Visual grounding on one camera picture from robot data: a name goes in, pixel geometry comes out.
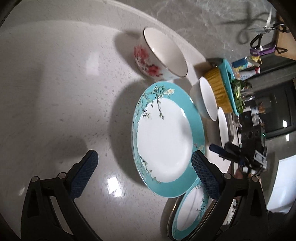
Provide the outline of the white spray bottle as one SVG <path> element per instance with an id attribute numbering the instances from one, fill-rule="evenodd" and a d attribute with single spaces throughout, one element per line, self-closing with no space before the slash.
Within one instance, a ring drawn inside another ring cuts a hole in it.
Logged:
<path id="1" fill-rule="evenodd" d="M 239 72 L 239 79 L 240 80 L 247 80 L 250 77 L 253 77 L 254 75 L 260 74 L 261 70 L 260 68 L 255 67 L 252 70 L 248 70 L 248 71 L 241 71 Z"/>

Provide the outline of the teal plastic colander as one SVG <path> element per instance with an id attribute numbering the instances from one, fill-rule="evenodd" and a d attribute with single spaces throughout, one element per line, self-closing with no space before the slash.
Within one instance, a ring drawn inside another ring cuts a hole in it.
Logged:
<path id="1" fill-rule="evenodd" d="M 235 98 L 234 98 L 234 94 L 232 91 L 232 86 L 231 86 L 232 80 L 235 79 L 231 65 L 229 64 L 229 62 L 226 59 L 222 59 L 222 62 L 218 65 L 218 69 L 220 71 L 222 81 L 223 81 L 226 93 L 227 93 L 229 101 L 230 101 L 232 112 L 236 116 L 239 116 L 239 113 L 237 111 L 236 104 L 235 104 Z"/>

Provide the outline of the yellow dish soap bottle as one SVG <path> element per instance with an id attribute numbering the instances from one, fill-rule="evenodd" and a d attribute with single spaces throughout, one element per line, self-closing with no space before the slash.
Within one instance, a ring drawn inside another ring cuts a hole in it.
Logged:
<path id="1" fill-rule="evenodd" d="M 248 56 L 242 59 L 242 63 L 237 67 L 239 71 L 252 68 L 252 67 L 257 67 L 259 68 L 260 65 L 262 64 L 262 60 L 260 56 Z"/>

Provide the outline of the purple peeler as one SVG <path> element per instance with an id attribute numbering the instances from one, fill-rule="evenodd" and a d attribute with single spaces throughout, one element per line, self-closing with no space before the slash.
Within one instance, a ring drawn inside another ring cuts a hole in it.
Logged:
<path id="1" fill-rule="evenodd" d="M 253 56 L 263 56 L 263 55 L 273 53 L 275 49 L 276 49 L 276 44 L 270 43 L 270 44 L 261 46 L 258 49 L 250 48 L 250 54 Z"/>

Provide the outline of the wooden cutting board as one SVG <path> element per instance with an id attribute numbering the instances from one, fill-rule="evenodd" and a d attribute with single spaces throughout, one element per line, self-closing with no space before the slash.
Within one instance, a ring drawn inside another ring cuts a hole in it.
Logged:
<path id="1" fill-rule="evenodd" d="M 286 33 L 276 33 L 276 56 L 296 60 L 295 48 L 295 39 L 288 27 Z"/>

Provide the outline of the red floral white bowl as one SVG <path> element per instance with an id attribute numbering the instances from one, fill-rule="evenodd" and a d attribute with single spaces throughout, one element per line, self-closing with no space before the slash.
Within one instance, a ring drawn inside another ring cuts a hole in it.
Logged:
<path id="1" fill-rule="evenodd" d="M 174 80 L 188 75 L 188 66 L 177 44 L 165 33 L 145 27 L 133 49 L 138 69 L 156 80 Z"/>

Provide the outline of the green leafy vegetables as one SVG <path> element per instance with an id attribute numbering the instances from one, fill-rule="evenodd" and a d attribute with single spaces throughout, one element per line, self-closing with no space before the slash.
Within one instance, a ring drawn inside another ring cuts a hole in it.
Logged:
<path id="1" fill-rule="evenodd" d="M 234 101 L 236 105 L 236 110 L 239 114 L 243 113 L 243 109 L 245 107 L 243 98 L 242 98 L 242 90 L 250 89 L 252 87 L 251 83 L 248 81 L 233 79 L 231 80 L 232 93 L 234 96 Z"/>

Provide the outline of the large teal floral plate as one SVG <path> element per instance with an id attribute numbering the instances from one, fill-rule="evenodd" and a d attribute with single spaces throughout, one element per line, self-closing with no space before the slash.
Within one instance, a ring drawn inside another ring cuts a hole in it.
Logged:
<path id="1" fill-rule="evenodd" d="M 155 194 L 181 196 L 197 179 L 191 156 L 205 151 L 203 123 L 178 85 L 157 82 L 143 92 L 132 118 L 131 142 L 136 169 Z"/>

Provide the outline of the white shallow plate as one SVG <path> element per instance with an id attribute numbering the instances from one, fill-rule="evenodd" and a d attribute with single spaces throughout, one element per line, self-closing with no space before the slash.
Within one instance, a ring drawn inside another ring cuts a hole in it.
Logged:
<path id="1" fill-rule="evenodd" d="M 222 107 L 218 108 L 218 127 L 221 147 L 224 148 L 225 144 L 229 142 L 229 132 L 225 113 Z"/>

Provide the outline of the kitchen scissors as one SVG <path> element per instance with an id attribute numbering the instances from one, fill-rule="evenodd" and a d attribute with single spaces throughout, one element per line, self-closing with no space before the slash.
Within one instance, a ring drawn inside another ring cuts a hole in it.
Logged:
<path id="1" fill-rule="evenodd" d="M 252 49 L 257 50 L 262 48 L 261 40 L 263 35 L 267 33 L 270 33 L 272 31 L 278 31 L 281 33 L 288 32 L 288 27 L 285 25 L 284 22 L 275 22 L 274 24 L 271 22 L 272 15 L 273 15 L 273 10 L 271 9 L 269 11 L 268 18 L 265 22 L 264 27 L 248 29 L 248 32 L 256 33 L 256 36 L 250 42 L 250 47 Z"/>

